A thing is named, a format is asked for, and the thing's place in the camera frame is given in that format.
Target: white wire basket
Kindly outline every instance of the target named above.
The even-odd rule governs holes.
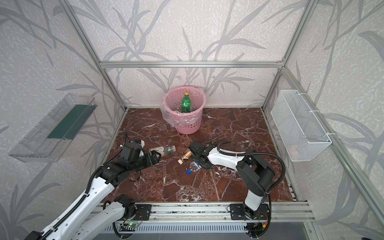
[[[271,115],[293,162],[310,161],[332,143],[297,90],[281,90]]]

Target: bottle label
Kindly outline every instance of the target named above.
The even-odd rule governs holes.
[[[158,153],[164,152],[164,148],[163,147],[154,147],[154,148],[151,148],[150,150],[151,151],[155,150]]]

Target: mounting plate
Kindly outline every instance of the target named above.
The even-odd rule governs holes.
[[[249,220],[249,218],[245,216],[243,204],[230,204],[229,208],[232,220]],[[257,210],[268,215],[268,204],[260,204]],[[266,220],[266,216],[260,213],[254,220]]]
[[[136,216],[132,220],[136,221],[148,221],[149,215],[151,213],[151,204],[136,204],[137,211],[142,214],[137,213]]]

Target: plastic bottle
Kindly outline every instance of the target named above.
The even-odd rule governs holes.
[[[160,153],[162,157],[168,155],[168,153],[176,152],[175,145],[172,146],[160,146],[160,147],[153,147],[150,148],[149,151],[155,150],[156,152]]]
[[[188,149],[185,151],[184,155],[179,159],[177,160],[178,163],[181,165],[183,164],[187,159],[191,158],[193,156],[193,153]]]
[[[201,169],[201,166],[195,162],[192,161],[192,163],[189,165],[189,169],[187,169],[187,174],[191,175],[193,172],[197,172]]]
[[[191,99],[189,98],[189,92],[184,93],[184,97],[181,100],[181,112],[190,113]]]

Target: transparent box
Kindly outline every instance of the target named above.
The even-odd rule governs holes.
[[[68,93],[9,155],[23,162],[57,162],[96,108],[93,100],[94,97]]]

